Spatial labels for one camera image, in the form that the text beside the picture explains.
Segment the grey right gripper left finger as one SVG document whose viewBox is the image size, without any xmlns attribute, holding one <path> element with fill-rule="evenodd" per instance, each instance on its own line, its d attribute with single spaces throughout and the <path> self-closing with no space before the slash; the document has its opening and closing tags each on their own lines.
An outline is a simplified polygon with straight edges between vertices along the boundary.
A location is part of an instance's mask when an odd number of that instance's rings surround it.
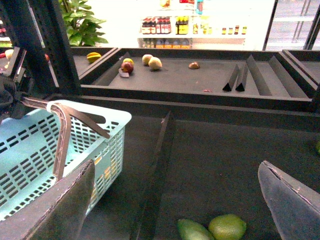
<svg viewBox="0 0 320 240">
<path fill-rule="evenodd" d="M 2 240 L 76 240 L 94 187 L 95 164 L 88 160 L 52 188 L 0 223 Z"/>
</svg>

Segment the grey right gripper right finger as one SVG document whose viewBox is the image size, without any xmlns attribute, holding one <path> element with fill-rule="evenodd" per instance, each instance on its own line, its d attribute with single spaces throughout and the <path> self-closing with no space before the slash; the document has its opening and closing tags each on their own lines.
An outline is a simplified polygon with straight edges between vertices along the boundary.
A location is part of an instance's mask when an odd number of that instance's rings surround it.
<svg viewBox="0 0 320 240">
<path fill-rule="evenodd" d="M 283 240 L 320 238 L 320 194 L 268 161 L 258 167 L 263 198 Z"/>
</svg>

